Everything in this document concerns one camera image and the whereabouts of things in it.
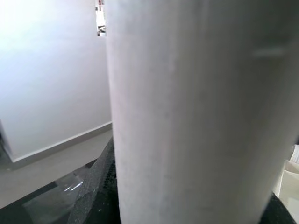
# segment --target white wall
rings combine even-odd
[[[111,121],[94,0],[0,0],[0,120],[18,160]]]

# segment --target floor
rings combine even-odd
[[[112,130],[29,164],[0,156],[0,209],[98,158]]]

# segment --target baseboard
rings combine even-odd
[[[26,154],[24,156],[20,156],[20,157],[15,157],[14,155],[11,154],[11,151],[9,149],[5,149],[5,145],[4,145],[4,149],[6,151],[6,153],[8,154],[10,160],[17,166],[24,166],[27,165],[29,163],[35,162],[37,160],[40,160],[44,157],[47,157],[49,155],[52,155],[56,152],[59,152],[63,149],[66,149],[68,147],[74,146],[80,142],[86,141],[90,138],[93,138],[99,134],[102,134],[104,132],[107,132],[109,130],[112,129],[112,122],[108,122],[105,123],[101,126],[98,126],[96,128],[90,129],[86,132],[82,132],[80,134],[77,134],[71,138],[65,139],[61,142],[58,142],[56,144],[53,144],[51,146],[36,150],[34,152],[31,152],[29,154]]]

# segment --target white cylinder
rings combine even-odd
[[[107,1],[122,224],[258,223],[298,134],[294,6],[276,2]]]

